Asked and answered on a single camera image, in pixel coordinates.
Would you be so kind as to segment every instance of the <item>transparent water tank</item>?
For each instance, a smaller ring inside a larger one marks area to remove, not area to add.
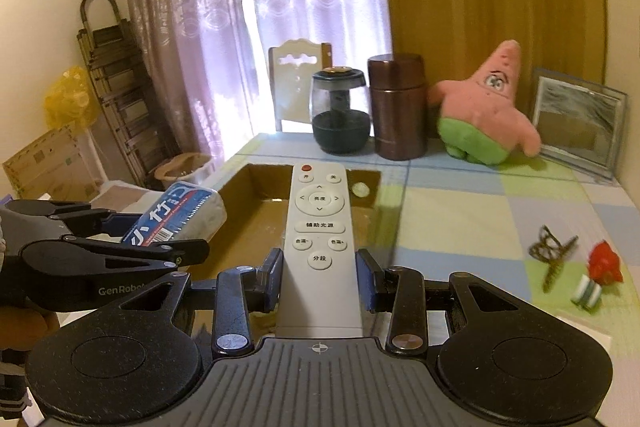
[[[315,73],[310,112],[314,138],[324,152],[349,154],[362,149],[371,129],[364,73],[347,67]]]

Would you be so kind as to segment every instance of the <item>picture frame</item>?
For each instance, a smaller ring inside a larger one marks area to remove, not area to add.
[[[612,180],[626,117],[627,95],[557,71],[533,72],[531,123],[540,154],[571,168]]]

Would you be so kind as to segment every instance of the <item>plush toy eye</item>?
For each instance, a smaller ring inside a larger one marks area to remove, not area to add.
[[[484,83],[489,87],[493,87],[496,91],[502,91],[504,89],[504,80],[496,74],[490,74]]]

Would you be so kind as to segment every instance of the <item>yellow plastic bag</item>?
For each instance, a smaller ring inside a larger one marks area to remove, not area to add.
[[[100,105],[84,68],[73,66],[49,88],[44,99],[45,118],[50,129],[70,124],[74,134],[97,120]]]

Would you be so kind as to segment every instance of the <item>plaid tablecloth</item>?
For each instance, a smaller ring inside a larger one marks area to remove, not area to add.
[[[323,153],[310,134],[260,134],[210,181],[221,187],[247,163],[337,161],[382,172],[378,203],[399,208],[377,241],[392,242],[392,264],[432,280],[468,271],[553,315],[575,318],[612,337],[614,380],[598,418],[607,427],[640,426],[640,212],[617,182],[603,182],[542,158],[514,155],[498,168],[451,158],[438,140],[417,160],[392,162],[372,143],[352,156]],[[547,265],[527,253],[547,225],[577,249],[553,289],[542,292]],[[623,284],[606,288],[594,312],[570,301],[591,249],[609,241],[623,260]]]

